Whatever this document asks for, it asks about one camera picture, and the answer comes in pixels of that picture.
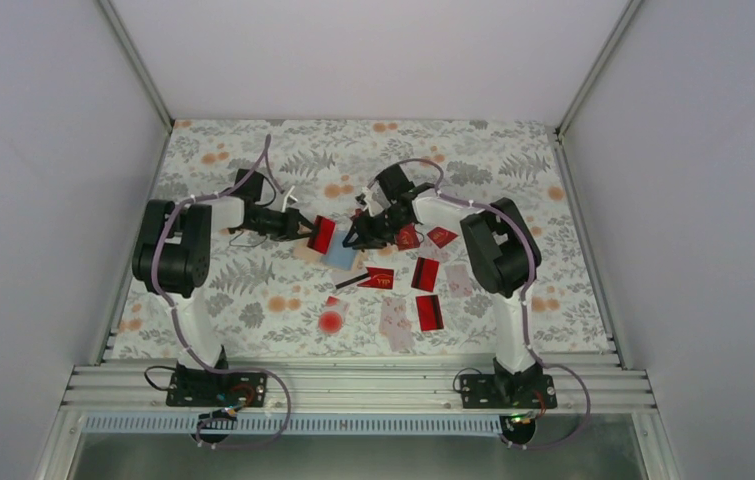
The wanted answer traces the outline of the beige leather card holder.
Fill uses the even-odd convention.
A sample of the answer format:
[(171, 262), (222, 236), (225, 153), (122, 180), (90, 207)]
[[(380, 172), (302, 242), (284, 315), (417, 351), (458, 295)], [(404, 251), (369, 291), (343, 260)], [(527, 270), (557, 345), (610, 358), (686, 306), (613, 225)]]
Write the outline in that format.
[(346, 230), (336, 230), (328, 251), (321, 254), (307, 246), (305, 240), (295, 243), (292, 254), (307, 265), (339, 271), (359, 270), (363, 266), (362, 252), (343, 246)]

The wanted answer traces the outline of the red magnetic stripe card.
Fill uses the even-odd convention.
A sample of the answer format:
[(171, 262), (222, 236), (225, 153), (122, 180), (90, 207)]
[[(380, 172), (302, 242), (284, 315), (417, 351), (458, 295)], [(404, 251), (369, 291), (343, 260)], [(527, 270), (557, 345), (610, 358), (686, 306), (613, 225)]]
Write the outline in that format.
[(440, 263), (437, 260), (419, 257), (413, 270), (411, 287), (425, 292), (433, 292), (439, 266)]

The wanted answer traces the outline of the red VIP card small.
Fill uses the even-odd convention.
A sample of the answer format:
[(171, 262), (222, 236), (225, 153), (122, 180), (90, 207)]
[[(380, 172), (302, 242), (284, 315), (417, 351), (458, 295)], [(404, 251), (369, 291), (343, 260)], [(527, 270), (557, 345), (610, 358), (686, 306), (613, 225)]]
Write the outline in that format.
[(435, 227), (427, 233), (429, 240), (439, 249), (446, 247), (458, 238), (458, 234), (443, 227)]

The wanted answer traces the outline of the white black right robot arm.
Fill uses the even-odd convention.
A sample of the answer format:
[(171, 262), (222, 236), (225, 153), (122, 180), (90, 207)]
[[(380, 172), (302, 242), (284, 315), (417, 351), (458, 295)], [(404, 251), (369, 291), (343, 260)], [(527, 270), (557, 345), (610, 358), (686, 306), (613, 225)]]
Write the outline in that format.
[(362, 211), (352, 219), (343, 245), (381, 249), (413, 224), (459, 234), (477, 283), (495, 296), (494, 391), (508, 407), (518, 407), (543, 375), (543, 362), (530, 340), (530, 290), (542, 256), (515, 203), (501, 198), (486, 204), (447, 194), (440, 183), (414, 184), (397, 162), (381, 171), (378, 185), (388, 204), (377, 211), (371, 186), (357, 197)]

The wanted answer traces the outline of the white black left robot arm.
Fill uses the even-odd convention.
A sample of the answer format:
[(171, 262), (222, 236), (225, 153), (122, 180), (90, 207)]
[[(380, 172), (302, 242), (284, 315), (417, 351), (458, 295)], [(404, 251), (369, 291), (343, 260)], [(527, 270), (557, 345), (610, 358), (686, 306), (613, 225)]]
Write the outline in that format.
[(240, 169), (234, 186), (208, 202), (180, 206), (154, 199), (146, 204), (132, 256), (132, 274), (164, 304), (178, 324), (178, 339), (187, 350), (171, 367), (164, 392), (179, 404), (216, 405), (229, 394), (257, 393), (263, 373), (232, 373), (223, 344), (216, 338), (203, 286), (208, 278), (215, 228), (247, 230), (269, 240), (309, 237), (314, 224), (287, 199), (262, 200), (271, 179)]

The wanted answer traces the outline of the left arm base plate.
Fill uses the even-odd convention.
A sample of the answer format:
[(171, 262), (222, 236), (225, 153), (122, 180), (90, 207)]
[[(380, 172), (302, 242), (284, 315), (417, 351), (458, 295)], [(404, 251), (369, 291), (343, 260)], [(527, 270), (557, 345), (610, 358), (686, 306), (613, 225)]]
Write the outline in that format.
[(180, 370), (171, 376), (165, 403), (169, 407), (262, 407), (267, 383), (264, 373)]

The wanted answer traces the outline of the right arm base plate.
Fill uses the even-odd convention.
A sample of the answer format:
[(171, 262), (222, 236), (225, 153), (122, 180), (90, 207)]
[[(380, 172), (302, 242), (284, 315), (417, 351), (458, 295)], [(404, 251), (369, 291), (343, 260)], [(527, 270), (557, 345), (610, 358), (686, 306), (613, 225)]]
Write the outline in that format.
[(494, 374), (466, 373), (458, 377), (456, 389), (465, 409), (557, 409), (553, 378), (541, 375), (519, 387), (499, 386)]

